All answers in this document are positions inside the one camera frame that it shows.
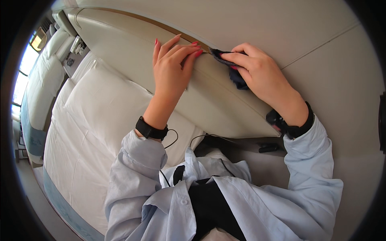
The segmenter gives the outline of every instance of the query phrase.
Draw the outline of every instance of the light blue shirt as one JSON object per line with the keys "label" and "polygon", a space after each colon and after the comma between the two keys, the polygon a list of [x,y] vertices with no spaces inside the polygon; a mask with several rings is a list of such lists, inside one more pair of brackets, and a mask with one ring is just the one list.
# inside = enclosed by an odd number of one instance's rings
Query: light blue shirt
{"label": "light blue shirt", "polygon": [[[196,220],[188,190],[212,175],[220,176],[209,182],[217,183],[246,240],[330,240],[343,189],[340,179],[332,179],[331,140],[315,116],[307,133],[285,136],[284,146],[288,189],[251,184],[245,161],[225,161],[231,177],[219,159],[195,157],[190,148],[181,164],[183,180],[162,188],[159,170],[168,158],[163,145],[131,131],[110,171],[105,240],[192,240]],[[175,168],[165,171],[171,184]]]}

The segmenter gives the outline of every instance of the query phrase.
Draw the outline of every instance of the person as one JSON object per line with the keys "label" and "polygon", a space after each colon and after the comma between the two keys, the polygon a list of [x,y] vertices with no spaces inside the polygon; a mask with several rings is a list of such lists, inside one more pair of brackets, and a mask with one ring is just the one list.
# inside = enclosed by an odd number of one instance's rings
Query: person
{"label": "person", "polygon": [[[165,128],[202,53],[197,43],[173,47],[179,39],[177,35],[163,45],[156,40],[154,48],[156,88],[142,119],[159,130]],[[284,136],[288,189],[255,186],[245,161],[231,163],[219,152],[195,157],[189,147],[178,182],[173,180],[177,167],[171,167],[165,171],[171,187],[165,187],[159,172],[168,157],[161,140],[145,138],[135,129],[123,138],[111,166],[106,241],[331,239],[343,182],[332,179],[332,143],[326,130],[272,58],[248,43],[232,52],[221,57],[239,65],[258,98],[288,126],[309,125],[296,138]]]}

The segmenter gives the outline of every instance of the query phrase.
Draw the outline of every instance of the navy blue rag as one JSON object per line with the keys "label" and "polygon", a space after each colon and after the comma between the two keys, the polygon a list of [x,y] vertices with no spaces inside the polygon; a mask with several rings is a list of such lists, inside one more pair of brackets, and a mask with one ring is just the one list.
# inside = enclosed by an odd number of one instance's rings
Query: navy blue rag
{"label": "navy blue rag", "polygon": [[232,69],[230,67],[230,66],[238,66],[238,65],[233,62],[226,61],[220,57],[220,54],[232,53],[232,52],[221,51],[219,49],[212,49],[210,47],[209,47],[209,51],[212,54],[213,58],[215,58],[215,60],[229,66],[229,78],[236,85],[237,89],[249,89],[249,87],[247,86],[247,83],[245,83],[245,80],[241,77],[240,73],[236,69]]}

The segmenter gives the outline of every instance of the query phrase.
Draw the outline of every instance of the finger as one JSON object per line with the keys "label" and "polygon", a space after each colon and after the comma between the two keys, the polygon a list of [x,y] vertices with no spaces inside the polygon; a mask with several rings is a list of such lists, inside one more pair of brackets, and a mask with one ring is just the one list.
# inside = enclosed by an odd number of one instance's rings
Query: finger
{"label": "finger", "polygon": [[181,34],[176,35],[174,38],[167,41],[164,45],[161,46],[161,49],[158,54],[158,59],[165,56],[165,54],[169,51],[169,49],[173,46],[173,44],[176,44],[180,39]]}
{"label": "finger", "polygon": [[199,51],[200,47],[182,47],[177,50],[170,58],[172,58],[177,63],[181,63],[184,58],[189,54]]}
{"label": "finger", "polygon": [[156,39],[156,43],[154,46],[154,52],[153,52],[153,67],[156,65],[158,61],[158,55],[159,55],[159,50],[161,48],[161,43]]}
{"label": "finger", "polygon": [[249,71],[247,69],[244,69],[243,67],[237,66],[236,68],[237,68],[237,71],[240,73],[241,77],[245,80],[245,83],[247,83],[247,85],[251,84],[252,76],[249,73]]}
{"label": "finger", "polygon": [[259,57],[261,56],[261,54],[266,54],[261,49],[251,45],[250,43],[243,43],[237,45],[232,49],[231,52],[245,52],[246,54],[248,54],[248,56],[251,57]]}
{"label": "finger", "polygon": [[190,47],[190,48],[192,48],[192,47],[201,47],[201,46],[197,46],[197,44],[188,44],[188,45],[177,44],[171,50],[169,50],[169,52],[167,52],[164,56],[165,57],[170,57],[175,52],[177,52],[178,50],[182,49],[183,47]]}
{"label": "finger", "polygon": [[191,75],[192,75],[192,72],[193,72],[193,66],[194,66],[194,62],[197,58],[197,55],[198,55],[198,51],[196,52],[193,52],[191,53],[187,58],[186,58],[186,61],[185,61],[185,64],[184,64],[184,68],[182,70],[182,73],[183,75],[190,79]]}
{"label": "finger", "polygon": [[222,54],[221,58],[237,65],[240,65],[248,70],[253,68],[252,57],[240,53]]}

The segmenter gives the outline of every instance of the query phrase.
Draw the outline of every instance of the hand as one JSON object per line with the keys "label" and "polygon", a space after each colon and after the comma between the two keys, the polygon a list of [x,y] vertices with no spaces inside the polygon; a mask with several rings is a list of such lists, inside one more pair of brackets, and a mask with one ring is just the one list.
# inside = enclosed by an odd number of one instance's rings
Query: hand
{"label": "hand", "polygon": [[236,46],[224,60],[234,62],[251,91],[274,108],[289,126],[302,126],[308,107],[300,94],[288,83],[275,61],[259,48],[244,43]]}
{"label": "hand", "polygon": [[188,86],[195,59],[202,54],[197,43],[176,45],[180,34],[166,42],[156,39],[153,53],[153,70],[156,91],[144,115],[144,121],[156,129],[164,129],[182,93]]}

